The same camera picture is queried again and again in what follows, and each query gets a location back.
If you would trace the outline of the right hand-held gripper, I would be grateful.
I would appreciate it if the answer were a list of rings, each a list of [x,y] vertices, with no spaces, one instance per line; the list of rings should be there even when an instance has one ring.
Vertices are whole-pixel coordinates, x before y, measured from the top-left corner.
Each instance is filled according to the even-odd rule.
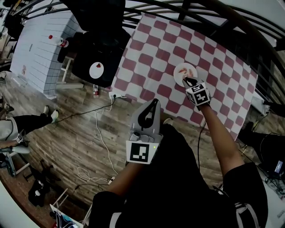
[[[203,81],[198,82],[195,77],[186,77],[182,82],[189,100],[199,111],[201,105],[210,106],[211,95]]]

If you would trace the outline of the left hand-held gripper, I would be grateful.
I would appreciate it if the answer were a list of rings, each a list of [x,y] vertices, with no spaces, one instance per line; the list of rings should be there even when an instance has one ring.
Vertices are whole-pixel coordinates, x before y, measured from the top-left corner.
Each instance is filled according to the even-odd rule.
[[[161,105],[153,99],[142,104],[131,116],[130,138],[126,140],[129,163],[150,164],[163,139],[159,134]]]

